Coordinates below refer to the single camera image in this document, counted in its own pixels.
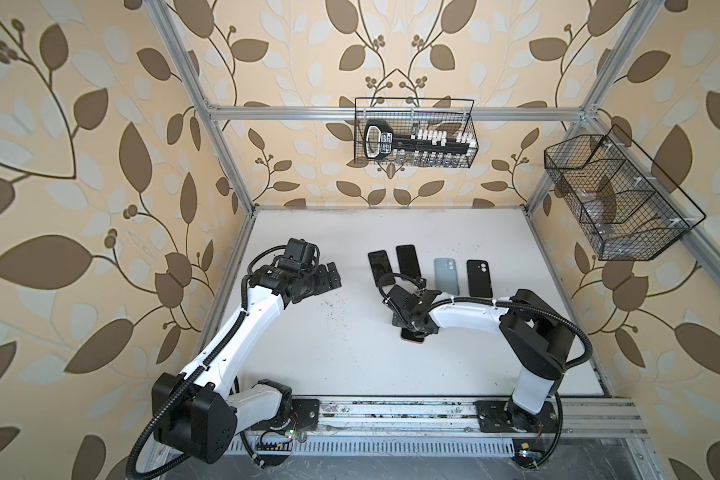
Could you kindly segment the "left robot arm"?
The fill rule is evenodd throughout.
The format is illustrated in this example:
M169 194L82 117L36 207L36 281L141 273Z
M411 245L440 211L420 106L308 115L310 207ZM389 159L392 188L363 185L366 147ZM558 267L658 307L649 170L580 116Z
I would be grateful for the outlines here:
M290 306L341 286L334 263L323 264L317 245L291 238L268 249L273 259L252 261L242 278L239 306L213 339L178 374L163 374L152 387L152 418L133 447L134 467L147 440L212 464L252 426L293 422L290 387L268 379L238 391L235 381L254 346Z

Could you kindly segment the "black phone case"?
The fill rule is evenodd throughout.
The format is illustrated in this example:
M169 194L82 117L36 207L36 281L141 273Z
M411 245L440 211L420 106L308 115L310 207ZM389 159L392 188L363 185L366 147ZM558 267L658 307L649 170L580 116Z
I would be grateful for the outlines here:
M469 295L492 298L493 288L489 264L486 260L470 259L466 262Z

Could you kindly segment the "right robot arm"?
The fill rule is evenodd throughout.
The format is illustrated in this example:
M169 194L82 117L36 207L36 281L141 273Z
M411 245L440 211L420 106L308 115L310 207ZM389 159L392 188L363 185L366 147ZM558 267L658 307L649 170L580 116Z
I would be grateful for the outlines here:
M498 334L521 364L517 382L495 423L517 432L543 428L542 412L571 368L591 357L584 345L578 357L569 357L583 332L538 295L520 289L506 299L446 297L439 290L409 292L395 285L382 291L382 303L393 323L412 340L424 340L442 329L460 328Z

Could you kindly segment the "light blue phone case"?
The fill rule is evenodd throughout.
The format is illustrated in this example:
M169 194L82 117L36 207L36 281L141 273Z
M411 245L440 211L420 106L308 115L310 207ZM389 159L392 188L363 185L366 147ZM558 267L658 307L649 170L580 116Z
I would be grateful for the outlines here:
M434 271L438 290L454 296L460 293L457 265L453 258L436 258Z

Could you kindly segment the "purple phone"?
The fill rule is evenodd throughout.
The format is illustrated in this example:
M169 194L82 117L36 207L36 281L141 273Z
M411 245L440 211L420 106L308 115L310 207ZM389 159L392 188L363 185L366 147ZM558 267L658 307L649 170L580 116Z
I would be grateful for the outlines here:
M422 277L418 255L414 245L398 245L396 247L396 256L399 272L402 275L414 279Z

